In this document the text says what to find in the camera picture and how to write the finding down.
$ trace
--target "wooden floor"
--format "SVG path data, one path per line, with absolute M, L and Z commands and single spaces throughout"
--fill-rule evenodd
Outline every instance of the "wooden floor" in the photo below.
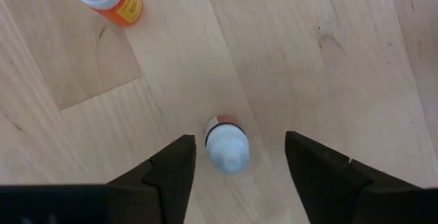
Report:
M 308 223 L 296 130 L 438 186 L 438 0 L 143 0 L 125 31 L 78 0 L 0 0 L 0 183 L 107 182 L 195 134 L 186 223 Z M 236 116 L 244 173 L 203 130 Z

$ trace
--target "orange label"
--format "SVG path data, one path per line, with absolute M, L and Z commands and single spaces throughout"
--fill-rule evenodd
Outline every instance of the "orange label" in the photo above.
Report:
M 117 13 L 124 18 L 128 23 L 133 23 L 142 11 L 141 0 L 125 0 Z

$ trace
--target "lying bottle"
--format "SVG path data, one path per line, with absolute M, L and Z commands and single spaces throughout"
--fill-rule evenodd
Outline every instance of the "lying bottle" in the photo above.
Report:
M 213 165 L 223 173 L 239 173 L 248 164 L 248 138 L 232 116 L 218 115 L 208 122 L 205 147 Z

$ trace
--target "wood grain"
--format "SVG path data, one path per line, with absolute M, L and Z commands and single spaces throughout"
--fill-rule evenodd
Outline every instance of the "wood grain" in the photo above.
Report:
M 394 0 L 404 42 L 438 155 L 438 0 Z
M 0 0 L 1 183 L 87 182 L 60 114 L 12 15 Z
M 124 32 L 80 1 L 5 2 L 59 109 L 141 76 Z
M 283 132 L 295 129 L 410 182 L 436 184 L 392 0 L 211 2 L 281 182 Z
M 411 1 L 421 15 L 403 13 Z M 283 146 L 296 130 L 438 186 L 424 94 L 435 87 L 432 1 L 143 2 L 124 32 L 77 0 L 0 2 L 0 183 L 108 182 L 194 134 L 186 223 L 308 223 Z M 421 70 L 415 54 L 427 56 Z M 217 114 L 250 138 L 239 175 L 219 174 L 203 149 Z

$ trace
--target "black plastic part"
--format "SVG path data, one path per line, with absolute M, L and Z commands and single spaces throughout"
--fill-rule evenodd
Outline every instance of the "black plastic part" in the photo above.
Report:
M 438 223 L 438 190 L 421 189 L 296 132 L 289 170 L 311 224 Z
M 182 224 L 195 159 L 184 135 L 106 185 L 2 186 L 0 223 Z

